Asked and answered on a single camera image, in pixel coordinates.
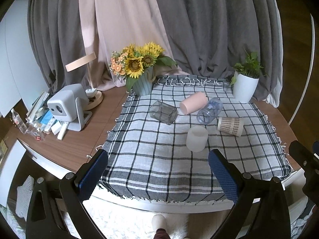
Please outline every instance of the clear plastic bottle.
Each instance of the clear plastic bottle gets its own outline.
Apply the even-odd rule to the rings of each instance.
[[[20,131],[23,134],[25,134],[27,132],[27,130],[28,130],[27,126],[22,121],[22,119],[21,119],[20,115],[18,114],[18,112],[16,112],[14,109],[12,109],[11,112],[12,112],[12,120],[17,125],[17,127],[20,129]]]
[[[211,123],[223,109],[223,103],[218,98],[212,98],[205,107],[197,113],[197,121],[200,124],[207,125]]]

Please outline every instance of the pink cup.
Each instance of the pink cup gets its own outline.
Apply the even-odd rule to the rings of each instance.
[[[188,115],[205,107],[207,102],[205,93],[197,92],[180,102],[180,109],[184,115]]]

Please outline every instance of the potted plant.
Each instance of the potted plant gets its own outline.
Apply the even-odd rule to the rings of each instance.
[[[156,66],[174,66],[176,62],[163,55],[164,49],[153,42],[144,46],[131,44],[121,52],[112,52],[111,65],[113,74],[126,78],[126,88],[133,88],[138,96],[148,95],[152,92],[155,79],[153,68]]]
[[[263,68],[257,60],[257,52],[251,54],[246,52],[246,54],[247,57],[243,64],[235,64],[235,75],[231,81],[231,85],[234,85],[234,98],[241,103],[248,103],[252,98]]]

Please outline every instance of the gray curtain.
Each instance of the gray curtain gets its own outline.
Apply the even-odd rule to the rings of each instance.
[[[81,83],[88,87],[87,67],[71,72],[65,65],[85,55],[79,0],[29,0],[28,28],[34,56],[49,92]]]
[[[173,57],[190,74],[225,78],[247,52],[258,52],[265,76],[254,97],[274,89],[280,67],[274,0],[157,0]]]

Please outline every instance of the white wall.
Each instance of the white wall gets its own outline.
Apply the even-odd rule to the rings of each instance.
[[[16,83],[14,81],[5,38],[6,29],[5,15],[0,22],[0,115],[7,115],[12,107],[21,99]]]
[[[27,109],[48,86],[35,60],[28,33],[28,0],[15,0],[6,13],[5,39],[15,84]]]

